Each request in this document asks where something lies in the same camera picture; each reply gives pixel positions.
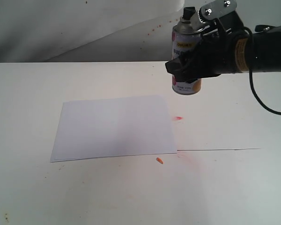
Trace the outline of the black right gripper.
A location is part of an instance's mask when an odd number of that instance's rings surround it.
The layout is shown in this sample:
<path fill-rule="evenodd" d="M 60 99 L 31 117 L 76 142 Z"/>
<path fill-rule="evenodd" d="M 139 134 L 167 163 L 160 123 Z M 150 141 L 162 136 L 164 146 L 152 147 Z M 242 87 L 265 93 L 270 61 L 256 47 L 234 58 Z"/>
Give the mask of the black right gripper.
<path fill-rule="evenodd" d="M 252 46 L 252 32 L 245 27 L 238 13 L 212 12 L 215 18 L 200 18 L 209 27 L 202 34 L 202 42 L 193 43 L 189 48 L 180 49 L 179 55 L 165 63 L 167 73 L 178 82 L 201 78 L 217 77 L 225 73 L 238 73 L 235 50 L 237 42 Z"/>

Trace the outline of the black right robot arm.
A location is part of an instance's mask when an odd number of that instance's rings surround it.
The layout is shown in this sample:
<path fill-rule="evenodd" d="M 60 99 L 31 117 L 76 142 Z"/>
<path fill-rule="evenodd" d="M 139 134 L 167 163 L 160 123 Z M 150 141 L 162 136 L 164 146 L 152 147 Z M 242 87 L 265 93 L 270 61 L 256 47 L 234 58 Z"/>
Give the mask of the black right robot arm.
<path fill-rule="evenodd" d="M 177 82 L 245 72 L 281 72 L 281 26 L 245 27 L 236 11 L 208 21 L 191 51 L 166 62 Z"/>

